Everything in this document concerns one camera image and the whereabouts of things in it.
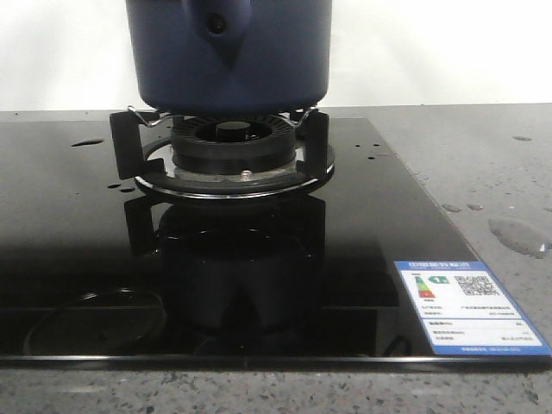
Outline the blue cooking pot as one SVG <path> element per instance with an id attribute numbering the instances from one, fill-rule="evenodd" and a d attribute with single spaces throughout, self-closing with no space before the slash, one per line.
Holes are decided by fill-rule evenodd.
<path id="1" fill-rule="evenodd" d="M 330 1 L 127 1 L 138 91 L 182 115 L 310 107 L 329 87 Z"/>

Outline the right black pot support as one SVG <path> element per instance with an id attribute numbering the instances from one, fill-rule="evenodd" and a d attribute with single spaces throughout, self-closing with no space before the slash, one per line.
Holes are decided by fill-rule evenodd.
<path id="1" fill-rule="evenodd" d="M 140 112 L 129 107 L 110 115 L 120 179 L 133 179 L 143 191 L 170 198 L 230 200 L 268 198 L 324 185 L 335 170 L 329 144 L 329 116 L 316 107 L 276 116 L 295 128 L 293 160 L 265 172 L 234 174 L 191 172 L 173 162 L 171 131 L 195 116 Z M 213 116 L 243 118 L 244 116 Z"/>

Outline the right black gas burner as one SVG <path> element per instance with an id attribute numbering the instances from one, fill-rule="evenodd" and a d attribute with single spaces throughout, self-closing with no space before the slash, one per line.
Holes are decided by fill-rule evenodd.
<path id="1" fill-rule="evenodd" d="M 295 128 L 276 116 L 192 117 L 172 127 L 172 160 L 194 173 L 265 172 L 291 162 Z"/>

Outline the black glass gas stove top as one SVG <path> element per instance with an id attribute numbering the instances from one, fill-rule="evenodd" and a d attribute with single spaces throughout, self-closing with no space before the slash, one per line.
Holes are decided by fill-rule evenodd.
<path id="1" fill-rule="evenodd" d="M 2 364 L 550 369 L 432 351 L 394 263 L 481 260 L 368 121 L 331 132 L 327 185 L 232 204 L 118 180 L 105 122 L 3 122 Z"/>

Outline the blue energy label sticker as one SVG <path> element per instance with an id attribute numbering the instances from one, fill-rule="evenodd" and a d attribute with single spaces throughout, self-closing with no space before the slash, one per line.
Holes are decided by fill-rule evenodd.
<path id="1" fill-rule="evenodd" d="M 438 355 L 551 356 L 551 347 L 481 261 L 396 261 Z"/>

